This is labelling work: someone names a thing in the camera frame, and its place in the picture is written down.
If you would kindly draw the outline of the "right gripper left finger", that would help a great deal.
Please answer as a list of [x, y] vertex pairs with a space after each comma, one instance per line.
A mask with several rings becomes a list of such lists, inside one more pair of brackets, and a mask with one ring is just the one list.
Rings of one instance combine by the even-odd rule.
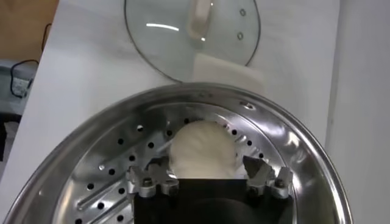
[[158, 189], [163, 195], [175, 197], [179, 193], [179, 180], [169, 168], [169, 158], [153, 158], [145, 168], [129, 166], [126, 171], [127, 197], [152, 198]]

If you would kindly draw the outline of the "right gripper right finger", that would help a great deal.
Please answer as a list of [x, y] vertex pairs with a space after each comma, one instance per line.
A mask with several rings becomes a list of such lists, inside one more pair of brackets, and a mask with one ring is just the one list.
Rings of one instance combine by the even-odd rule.
[[247, 190], [252, 195], [260, 197], [266, 189], [269, 189], [274, 198], [289, 197], [289, 187], [293, 183], [293, 173], [290, 168], [281, 167], [276, 176], [272, 166], [262, 159], [244, 156], [243, 164], [249, 177]]

